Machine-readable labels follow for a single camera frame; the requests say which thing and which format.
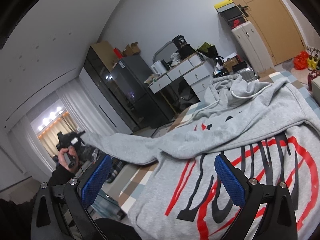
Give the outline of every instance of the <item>suitcase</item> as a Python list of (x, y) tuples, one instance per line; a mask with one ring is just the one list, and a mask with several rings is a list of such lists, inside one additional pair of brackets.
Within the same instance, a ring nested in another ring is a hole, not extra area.
[(239, 25), (232, 30), (232, 33), (244, 50), (255, 73), (274, 66), (266, 46), (251, 22)]

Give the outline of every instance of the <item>hoodie hood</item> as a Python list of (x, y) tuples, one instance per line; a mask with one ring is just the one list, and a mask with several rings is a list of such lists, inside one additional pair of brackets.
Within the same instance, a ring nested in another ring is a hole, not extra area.
[(271, 84), (259, 80), (248, 84), (241, 75), (224, 76), (211, 81), (204, 100), (207, 105), (219, 101), (218, 105), (221, 107), (240, 106), (269, 86)]

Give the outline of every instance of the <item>red bag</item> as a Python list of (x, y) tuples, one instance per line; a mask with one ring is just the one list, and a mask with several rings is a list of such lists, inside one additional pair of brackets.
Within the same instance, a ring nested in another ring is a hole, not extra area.
[(294, 68), (296, 70), (303, 70), (303, 69), (308, 68), (307, 58), (309, 58), (309, 54), (306, 51), (302, 51), (293, 60)]

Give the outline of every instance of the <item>white desk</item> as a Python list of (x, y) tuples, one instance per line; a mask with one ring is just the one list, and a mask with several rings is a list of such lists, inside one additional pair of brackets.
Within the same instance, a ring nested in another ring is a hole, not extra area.
[(161, 75), (149, 87), (155, 94), (170, 85), (177, 78), (183, 76), (199, 100), (204, 101), (204, 93), (209, 86), (213, 72), (214, 68), (208, 60), (202, 62), (197, 54), (193, 54)]

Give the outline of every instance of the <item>door handle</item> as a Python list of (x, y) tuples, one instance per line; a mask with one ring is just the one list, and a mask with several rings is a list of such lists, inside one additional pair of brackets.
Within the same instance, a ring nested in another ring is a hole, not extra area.
[(244, 14), (244, 16), (249, 17), (249, 14), (247, 14), (247, 12), (245, 11), (245, 9), (248, 8), (248, 6), (241, 6), (240, 4), (238, 5), (239, 9), (242, 11), (242, 13)]

